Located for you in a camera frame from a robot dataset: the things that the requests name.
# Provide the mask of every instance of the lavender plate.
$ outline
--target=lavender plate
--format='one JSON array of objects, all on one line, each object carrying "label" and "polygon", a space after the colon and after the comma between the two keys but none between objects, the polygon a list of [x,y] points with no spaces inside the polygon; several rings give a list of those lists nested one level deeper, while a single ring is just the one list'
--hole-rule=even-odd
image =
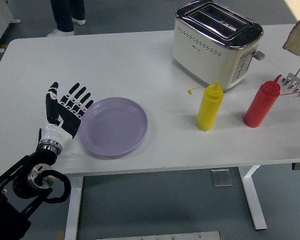
[{"label": "lavender plate", "polygon": [[110,97],[92,104],[82,116],[79,139],[89,151],[106,157],[128,153],[144,139],[148,118],[136,102]]}]

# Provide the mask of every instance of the white table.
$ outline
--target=white table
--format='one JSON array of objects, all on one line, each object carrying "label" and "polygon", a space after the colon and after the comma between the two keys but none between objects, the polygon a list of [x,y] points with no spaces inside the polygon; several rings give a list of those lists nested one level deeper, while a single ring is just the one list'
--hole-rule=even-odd
[{"label": "white table", "polygon": [[300,97],[279,97],[258,128],[242,116],[261,84],[299,69],[300,57],[282,49],[292,27],[264,26],[258,49],[265,59],[254,59],[246,78],[225,93],[207,132],[195,126],[203,92],[187,93],[202,84],[173,59],[173,31],[12,41],[0,63],[0,175],[34,152],[50,85],[59,83],[60,99],[80,82],[95,101],[124,97],[140,104],[148,131],[118,158],[89,153],[78,136],[65,147],[53,168],[72,180],[66,239],[76,237],[83,176],[222,167],[240,167],[255,228],[266,229],[251,175],[260,165],[300,162]]}]

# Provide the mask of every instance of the toaster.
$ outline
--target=toaster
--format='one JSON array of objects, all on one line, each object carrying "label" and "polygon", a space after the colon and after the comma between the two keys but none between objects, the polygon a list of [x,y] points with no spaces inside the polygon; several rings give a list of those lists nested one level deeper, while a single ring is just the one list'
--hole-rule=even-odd
[{"label": "toaster", "polygon": [[211,0],[193,1],[175,14],[173,57],[207,85],[216,83],[224,91],[247,74],[263,28]]}]

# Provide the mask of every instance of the white sneaker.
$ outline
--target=white sneaker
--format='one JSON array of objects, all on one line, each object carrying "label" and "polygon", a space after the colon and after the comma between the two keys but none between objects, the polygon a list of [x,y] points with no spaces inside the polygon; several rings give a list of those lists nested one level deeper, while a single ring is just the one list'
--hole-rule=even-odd
[{"label": "white sneaker", "polygon": [[47,37],[63,37],[63,36],[73,36],[75,35],[74,31],[60,31],[58,29],[53,30],[52,33],[49,33]]},{"label": "white sneaker", "polygon": [[86,23],[86,20],[85,19],[77,20],[77,19],[72,18],[72,22],[77,23],[79,25],[84,25]]}]

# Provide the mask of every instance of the person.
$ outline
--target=person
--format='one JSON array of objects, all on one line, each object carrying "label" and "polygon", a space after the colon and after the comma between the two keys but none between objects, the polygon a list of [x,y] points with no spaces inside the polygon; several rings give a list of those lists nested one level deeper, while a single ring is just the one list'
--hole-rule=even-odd
[{"label": "person", "polygon": [[50,0],[56,29],[47,37],[73,36],[74,23],[86,23],[84,0]]}]

